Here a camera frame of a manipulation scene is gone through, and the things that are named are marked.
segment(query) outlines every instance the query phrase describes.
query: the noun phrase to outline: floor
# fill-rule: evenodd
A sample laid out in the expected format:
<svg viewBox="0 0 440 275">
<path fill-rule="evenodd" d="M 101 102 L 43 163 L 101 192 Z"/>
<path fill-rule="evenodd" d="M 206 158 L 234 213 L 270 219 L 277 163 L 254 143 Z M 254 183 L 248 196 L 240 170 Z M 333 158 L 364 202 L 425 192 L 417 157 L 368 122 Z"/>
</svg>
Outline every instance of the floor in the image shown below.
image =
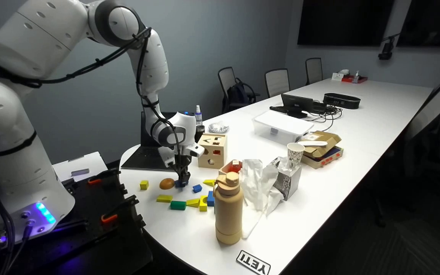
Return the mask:
<svg viewBox="0 0 440 275">
<path fill-rule="evenodd" d="M 376 199 L 385 225 L 374 221 Z M 141 273 L 197 273 L 150 239 L 154 262 Z M 440 275 L 440 173 L 417 180 L 371 172 L 283 275 Z"/>
</svg>

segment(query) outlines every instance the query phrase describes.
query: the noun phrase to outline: gray wall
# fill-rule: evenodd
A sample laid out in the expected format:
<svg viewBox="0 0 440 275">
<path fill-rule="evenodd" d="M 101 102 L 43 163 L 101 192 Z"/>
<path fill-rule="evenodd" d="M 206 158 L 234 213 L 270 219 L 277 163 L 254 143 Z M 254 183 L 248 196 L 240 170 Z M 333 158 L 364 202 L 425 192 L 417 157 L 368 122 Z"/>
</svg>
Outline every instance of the gray wall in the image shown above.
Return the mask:
<svg viewBox="0 0 440 275">
<path fill-rule="evenodd" d="M 0 25 L 23 0 L 0 0 Z M 162 109 L 220 109 L 217 70 L 235 73 L 263 94 L 264 71 L 284 65 L 292 1 L 278 0 L 124 0 L 165 45 L 170 85 Z M 112 47 L 83 41 L 55 76 L 73 71 Z M 46 85 L 23 103 L 52 161 L 101 151 L 115 160 L 139 141 L 139 97 L 127 57 L 80 79 Z"/>
<path fill-rule="evenodd" d="M 411 0 L 394 0 L 394 7 L 385 33 L 399 33 Z M 380 47 L 310 47 L 298 45 L 298 27 L 301 19 L 303 0 L 293 0 L 290 34 L 287 42 L 286 62 L 292 82 L 306 82 L 304 60 L 309 56 L 321 56 L 324 73 L 341 68 L 359 70 L 370 79 L 391 80 L 416 85 L 437 85 L 440 82 L 440 48 L 394 47 L 390 60 L 377 59 Z"/>
</svg>

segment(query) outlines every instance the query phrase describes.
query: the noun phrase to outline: sticker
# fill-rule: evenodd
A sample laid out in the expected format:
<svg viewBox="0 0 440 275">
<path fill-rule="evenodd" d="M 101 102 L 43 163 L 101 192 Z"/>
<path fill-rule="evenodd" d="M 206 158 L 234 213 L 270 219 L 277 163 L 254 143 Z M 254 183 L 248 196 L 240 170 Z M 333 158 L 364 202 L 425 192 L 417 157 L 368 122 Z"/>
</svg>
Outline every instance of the sticker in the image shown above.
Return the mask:
<svg viewBox="0 0 440 275">
<path fill-rule="evenodd" d="M 238 254 L 237 254 L 237 259 L 235 259 L 240 265 L 252 270 L 254 273 L 258 273 L 258 275 L 269 275 L 270 271 L 270 264 L 257 257 L 255 254 L 252 253 L 248 253 L 245 250 L 240 250 Z"/>
</svg>

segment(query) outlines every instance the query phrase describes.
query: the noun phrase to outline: paper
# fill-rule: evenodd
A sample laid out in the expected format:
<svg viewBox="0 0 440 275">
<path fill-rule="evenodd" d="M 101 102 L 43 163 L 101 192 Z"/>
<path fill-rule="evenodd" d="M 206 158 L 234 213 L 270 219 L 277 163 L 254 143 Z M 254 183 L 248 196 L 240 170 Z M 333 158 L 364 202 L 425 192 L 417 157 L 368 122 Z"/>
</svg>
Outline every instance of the paper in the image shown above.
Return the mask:
<svg viewBox="0 0 440 275">
<path fill-rule="evenodd" d="M 80 175 L 72 177 L 72 170 L 86 169 L 86 167 L 89 169 L 87 173 L 80 173 Z M 57 173 L 60 181 L 64 181 L 69 178 L 80 181 L 80 180 L 89 178 L 92 175 L 96 175 L 102 170 L 107 170 L 109 167 L 104 163 L 99 151 L 95 151 L 95 152 L 86 154 L 80 158 L 55 163 L 54 169 L 55 169 L 55 173 Z"/>
<path fill-rule="evenodd" d="M 303 135 L 313 126 L 313 122 L 272 109 L 267 109 L 266 112 L 254 117 L 254 120 L 295 135 Z"/>
</svg>

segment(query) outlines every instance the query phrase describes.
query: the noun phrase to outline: cup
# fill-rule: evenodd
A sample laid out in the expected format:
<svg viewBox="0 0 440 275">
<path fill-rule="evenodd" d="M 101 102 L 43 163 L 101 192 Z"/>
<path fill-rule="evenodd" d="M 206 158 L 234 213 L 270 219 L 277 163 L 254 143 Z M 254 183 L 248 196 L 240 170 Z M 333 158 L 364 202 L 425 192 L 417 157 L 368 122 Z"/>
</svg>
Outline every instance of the cup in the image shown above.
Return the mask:
<svg viewBox="0 0 440 275">
<path fill-rule="evenodd" d="M 296 141 L 287 143 L 287 158 L 293 164 L 301 164 L 303 152 L 306 151 L 306 146 Z"/>
</svg>

